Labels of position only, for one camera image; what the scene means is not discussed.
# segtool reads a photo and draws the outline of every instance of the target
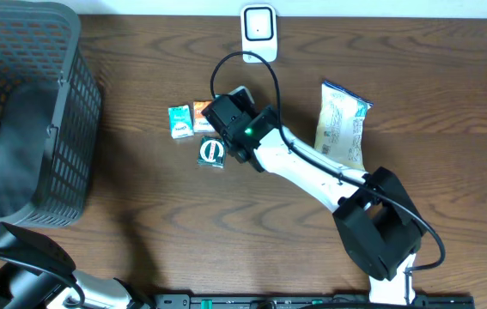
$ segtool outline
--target wooden table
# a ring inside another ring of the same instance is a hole
[[[240,49],[235,17],[82,16],[81,45],[105,89],[83,218],[40,230],[80,270],[146,292],[320,294],[368,290],[329,212],[285,179],[228,158],[198,167],[201,136],[173,140],[167,108],[208,99],[210,73]],[[396,172],[447,246],[415,288],[487,308],[487,21],[278,18],[285,122],[313,144],[320,84],[372,100],[365,166]],[[261,65],[228,62],[218,92],[273,101]],[[424,237],[418,264],[434,261]]]

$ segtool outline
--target perforated basket side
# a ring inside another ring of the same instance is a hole
[[[68,80],[64,117],[45,207],[36,209],[26,225],[69,225],[82,213],[101,116],[100,92],[79,49]]]

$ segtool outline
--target basket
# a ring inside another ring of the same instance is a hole
[[[101,98],[58,3],[0,2],[0,221],[64,227],[82,214]]]

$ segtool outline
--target white wall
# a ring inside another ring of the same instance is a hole
[[[280,16],[487,18],[487,0],[34,0],[64,3],[79,14],[238,15],[269,3]]]

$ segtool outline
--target basket bottom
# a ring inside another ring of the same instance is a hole
[[[57,96],[57,83],[36,82],[9,97],[0,127],[0,217],[13,215],[35,194]]]

